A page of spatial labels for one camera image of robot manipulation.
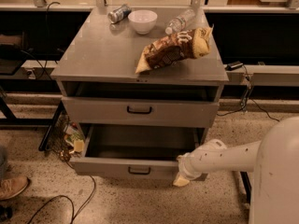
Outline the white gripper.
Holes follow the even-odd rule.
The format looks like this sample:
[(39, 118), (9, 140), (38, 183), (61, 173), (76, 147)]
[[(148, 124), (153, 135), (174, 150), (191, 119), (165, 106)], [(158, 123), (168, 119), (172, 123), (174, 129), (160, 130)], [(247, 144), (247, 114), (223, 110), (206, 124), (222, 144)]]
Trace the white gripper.
[(175, 187), (185, 187), (202, 174), (219, 171), (221, 158), (227, 146), (219, 139), (212, 139), (192, 152), (177, 157), (178, 173), (173, 181)]

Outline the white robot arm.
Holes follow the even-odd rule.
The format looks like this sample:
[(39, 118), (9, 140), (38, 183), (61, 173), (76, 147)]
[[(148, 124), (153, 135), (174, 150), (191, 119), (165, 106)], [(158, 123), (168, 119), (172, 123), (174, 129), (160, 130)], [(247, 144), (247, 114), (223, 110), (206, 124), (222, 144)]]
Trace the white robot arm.
[(249, 224), (299, 224), (299, 118), (284, 119), (253, 143), (227, 147), (212, 139), (178, 156), (173, 182), (183, 187), (216, 171), (254, 174)]

